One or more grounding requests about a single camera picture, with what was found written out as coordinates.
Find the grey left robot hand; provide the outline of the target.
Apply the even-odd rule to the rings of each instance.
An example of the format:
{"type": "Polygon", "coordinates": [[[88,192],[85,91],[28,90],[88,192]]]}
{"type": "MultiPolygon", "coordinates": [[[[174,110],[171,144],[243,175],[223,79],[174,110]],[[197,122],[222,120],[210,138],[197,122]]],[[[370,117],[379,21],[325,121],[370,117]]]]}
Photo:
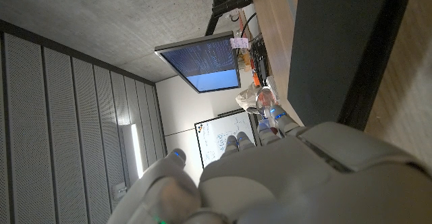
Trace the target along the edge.
{"type": "Polygon", "coordinates": [[[431,170],[348,126],[298,125],[280,106],[194,183],[172,150],[128,190],[110,223],[430,223],[431,170]]]}

